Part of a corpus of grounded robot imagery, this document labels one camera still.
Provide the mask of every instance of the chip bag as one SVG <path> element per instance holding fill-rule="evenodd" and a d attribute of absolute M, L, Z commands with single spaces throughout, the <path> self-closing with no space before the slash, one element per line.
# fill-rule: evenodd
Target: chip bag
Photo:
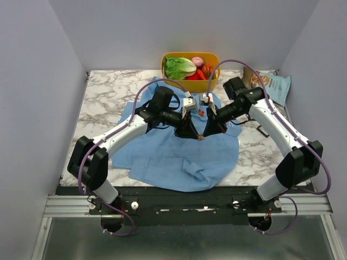
<path fill-rule="evenodd" d="M 257 71 L 264 82 L 266 92 L 274 102 L 285 106 L 286 98 L 291 86 L 291 77 L 281 77 Z M 248 89 L 261 87 L 258 77 L 247 67 L 243 68 L 242 82 Z"/>

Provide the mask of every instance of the white wall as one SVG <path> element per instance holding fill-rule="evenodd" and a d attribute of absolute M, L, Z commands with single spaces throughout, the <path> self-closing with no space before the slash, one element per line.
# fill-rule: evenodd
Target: white wall
<path fill-rule="evenodd" d="M 88 69 L 158 69 L 171 51 L 278 69 L 318 0 L 50 2 Z"/>
<path fill-rule="evenodd" d="M 0 7 L 0 258 L 30 259 L 59 181 L 85 70 L 47 0 Z"/>
<path fill-rule="evenodd" d="M 292 75 L 287 104 L 297 129 L 324 146 L 333 219 L 347 249 L 347 2 L 320 0 L 281 67 Z M 314 183 L 325 188 L 321 169 Z"/>

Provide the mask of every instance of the yellow basket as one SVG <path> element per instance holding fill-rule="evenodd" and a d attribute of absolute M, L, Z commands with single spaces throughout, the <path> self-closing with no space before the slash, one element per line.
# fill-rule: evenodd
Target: yellow basket
<path fill-rule="evenodd" d="M 219 59 L 216 55 L 213 53 L 167 53 L 164 55 L 163 60 L 162 60 L 162 74 L 163 77 L 166 77 L 164 74 L 164 63 L 165 63 L 165 57 L 170 56 L 170 57 L 175 57 L 175 58 L 187 58 L 187 59 L 192 59 L 193 57 L 200 57 L 204 60 L 206 64 L 210 64 L 211 66 L 215 67 L 219 63 Z M 211 88 L 210 90 L 213 90 L 218 82 L 218 78 L 221 75 L 221 67 L 218 67 L 218 71 L 216 71 L 216 78 L 212 80 L 211 82 Z M 183 86 L 187 88 L 188 91 L 190 92 L 206 92 L 207 87 L 208 87 L 208 80 L 177 80 L 179 83 L 181 83 Z M 170 81 L 165 81 L 166 84 L 169 84 L 171 86 L 174 86 L 176 88 L 182 89 L 178 84 L 175 84 Z"/>

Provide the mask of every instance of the glass panel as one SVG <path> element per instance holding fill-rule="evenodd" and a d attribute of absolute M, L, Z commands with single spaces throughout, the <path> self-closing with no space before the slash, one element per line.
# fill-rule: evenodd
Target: glass panel
<path fill-rule="evenodd" d="M 293 217 L 273 217 L 270 231 Z M 138 227 L 126 238 L 103 234 L 100 219 L 54 219 L 43 259 L 333 259 L 320 216 L 300 216 L 294 228 L 277 236 L 250 226 Z"/>

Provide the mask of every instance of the carrot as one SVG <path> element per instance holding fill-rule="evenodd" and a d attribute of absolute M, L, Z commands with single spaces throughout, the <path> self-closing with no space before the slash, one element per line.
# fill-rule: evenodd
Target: carrot
<path fill-rule="evenodd" d="M 210 69 L 210 75 L 211 75 L 214 68 L 211 66 L 209 69 Z M 212 79 L 214 80 L 215 78 L 216 78 L 216 73 L 213 74 L 213 78 Z"/>
<path fill-rule="evenodd" d="M 210 76 L 210 70 L 208 69 L 206 64 L 204 64 L 204 66 L 202 66 L 201 71 L 205 74 L 206 77 Z"/>
<path fill-rule="evenodd" d="M 205 76 L 205 74 L 200 69 L 197 69 L 196 73 L 199 75 L 199 78 L 201 80 L 207 80 L 207 77 Z"/>

